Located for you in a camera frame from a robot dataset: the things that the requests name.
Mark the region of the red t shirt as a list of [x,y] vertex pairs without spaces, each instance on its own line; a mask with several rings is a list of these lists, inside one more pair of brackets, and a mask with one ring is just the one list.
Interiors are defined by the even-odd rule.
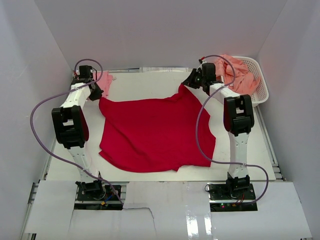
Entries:
[[105,118],[99,154],[113,166],[134,173],[211,166],[205,158],[216,145],[210,115],[186,86],[163,99],[102,98],[98,106]]

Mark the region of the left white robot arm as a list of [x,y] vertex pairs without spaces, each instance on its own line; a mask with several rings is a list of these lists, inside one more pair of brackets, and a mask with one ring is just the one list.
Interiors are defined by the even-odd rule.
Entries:
[[81,65],[79,73],[72,78],[70,92],[64,103],[51,111],[54,131],[59,144],[71,154],[74,162],[78,164],[80,181],[76,182],[82,196],[94,200],[102,199],[106,193],[106,187],[99,178],[100,172],[95,166],[88,148],[89,127],[87,125],[83,107],[86,100],[95,101],[102,97],[103,91],[94,82],[97,76],[95,68],[89,65]]

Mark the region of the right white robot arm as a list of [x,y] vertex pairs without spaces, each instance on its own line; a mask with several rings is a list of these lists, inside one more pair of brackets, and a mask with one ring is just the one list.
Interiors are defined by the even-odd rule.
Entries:
[[229,198],[236,200],[250,186],[247,146],[255,123],[251,97],[232,91],[218,80],[214,63],[201,63],[200,67],[192,69],[182,84],[193,89],[202,88],[208,96],[223,104],[223,125],[230,142],[230,162],[224,189]]

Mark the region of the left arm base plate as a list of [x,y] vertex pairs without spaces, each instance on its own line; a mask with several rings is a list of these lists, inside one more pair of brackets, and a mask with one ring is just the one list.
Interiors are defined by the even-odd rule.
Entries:
[[77,181],[77,192],[74,202],[75,210],[102,210],[102,211],[121,211],[126,198],[125,184],[114,184],[113,188],[107,183],[93,181],[89,183]]

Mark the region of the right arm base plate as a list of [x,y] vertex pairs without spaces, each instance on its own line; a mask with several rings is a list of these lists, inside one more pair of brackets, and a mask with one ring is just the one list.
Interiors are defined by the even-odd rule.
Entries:
[[226,184],[208,183],[204,190],[208,193],[212,213],[256,212],[258,210],[257,204],[251,203],[256,199],[252,183],[243,193],[234,195],[228,193]]

